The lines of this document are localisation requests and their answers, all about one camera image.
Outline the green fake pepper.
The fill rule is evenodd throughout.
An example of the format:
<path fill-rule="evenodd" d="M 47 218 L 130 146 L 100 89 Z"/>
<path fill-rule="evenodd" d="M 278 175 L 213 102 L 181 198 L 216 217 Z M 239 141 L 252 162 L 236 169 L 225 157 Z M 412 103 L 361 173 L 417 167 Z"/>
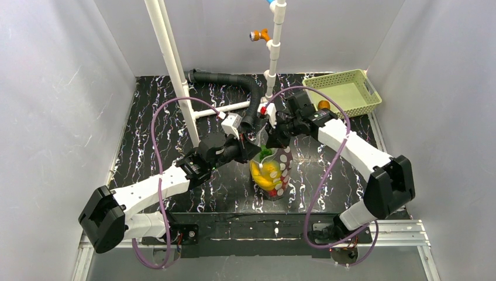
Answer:
<path fill-rule="evenodd" d="M 274 148 L 267 148 L 266 146 L 261 146 L 261 151 L 259 153 L 259 161 L 262 162 L 265 158 L 275 154 Z"/>

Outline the clear zip top bag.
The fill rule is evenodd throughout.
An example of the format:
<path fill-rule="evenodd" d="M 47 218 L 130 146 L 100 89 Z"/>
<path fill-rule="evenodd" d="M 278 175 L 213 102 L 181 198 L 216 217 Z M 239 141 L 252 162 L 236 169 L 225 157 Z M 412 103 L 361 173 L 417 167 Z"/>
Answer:
<path fill-rule="evenodd" d="M 251 178 L 269 200 L 282 198 L 290 180 L 293 156 L 289 146 L 267 148 L 268 134 L 261 130 L 254 140 L 261 151 L 249 162 Z"/>

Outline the orange brown fake bread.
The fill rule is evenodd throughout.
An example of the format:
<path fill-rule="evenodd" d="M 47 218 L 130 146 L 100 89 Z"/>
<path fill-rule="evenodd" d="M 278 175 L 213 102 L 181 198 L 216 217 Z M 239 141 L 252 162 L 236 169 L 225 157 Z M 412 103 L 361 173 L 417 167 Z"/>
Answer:
<path fill-rule="evenodd" d="M 317 104 L 317 109 L 318 110 L 323 110 L 323 109 L 330 109 L 330 102 L 328 100 L 321 100 Z"/>

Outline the red fake fruit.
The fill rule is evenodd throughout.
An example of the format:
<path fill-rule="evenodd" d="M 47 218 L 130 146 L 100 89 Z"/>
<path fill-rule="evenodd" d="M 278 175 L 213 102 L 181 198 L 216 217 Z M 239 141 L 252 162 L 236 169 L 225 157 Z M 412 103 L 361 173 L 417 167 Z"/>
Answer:
<path fill-rule="evenodd" d="M 281 197 L 284 195 L 286 189 L 287 189 L 287 184 L 280 181 L 277 184 L 275 184 L 271 190 L 267 192 L 267 196 L 268 198 Z"/>

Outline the yellow fake lemon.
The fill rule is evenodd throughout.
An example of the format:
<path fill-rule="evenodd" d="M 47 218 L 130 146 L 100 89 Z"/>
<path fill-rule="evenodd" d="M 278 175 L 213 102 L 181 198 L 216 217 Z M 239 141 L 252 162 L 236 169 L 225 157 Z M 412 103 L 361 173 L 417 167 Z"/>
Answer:
<path fill-rule="evenodd" d="M 279 179 L 282 174 L 280 164 L 276 161 L 262 163 L 260 173 L 264 179 L 269 181 Z"/>

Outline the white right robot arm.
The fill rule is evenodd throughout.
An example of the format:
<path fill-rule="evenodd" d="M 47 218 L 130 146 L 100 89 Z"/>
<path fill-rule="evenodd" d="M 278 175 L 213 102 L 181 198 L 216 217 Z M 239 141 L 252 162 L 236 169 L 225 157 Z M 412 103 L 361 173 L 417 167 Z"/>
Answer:
<path fill-rule="evenodd" d="M 268 116 L 268 148 L 286 148 L 292 137 L 311 136 L 335 150 L 367 182 L 362 199 L 333 219 L 330 230 L 337 238 L 389 217 L 415 198 L 412 165 L 405 156 L 393 157 L 371 146 L 330 109 L 316 109 L 305 91 L 288 97 L 286 103 L 288 113 L 277 111 L 272 103 L 259 109 Z"/>

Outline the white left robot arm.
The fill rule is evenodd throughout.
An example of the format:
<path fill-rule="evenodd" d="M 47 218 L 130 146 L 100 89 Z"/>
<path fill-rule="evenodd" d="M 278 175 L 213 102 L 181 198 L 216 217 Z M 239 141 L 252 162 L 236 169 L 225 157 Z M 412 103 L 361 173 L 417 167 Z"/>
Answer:
<path fill-rule="evenodd" d="M 145 208 L 202 185 L 223 165 L 247 163 L 260 152 L 261 147 L 245 134 L 210 133 L 176 165 L 155 176 L 113 190 L 96 188 L 78 222 L 96 253 L 108 252 L 127 239 L 169 238 L 172 234 L 166 230 L 163 214 L 145 214 Z"/>

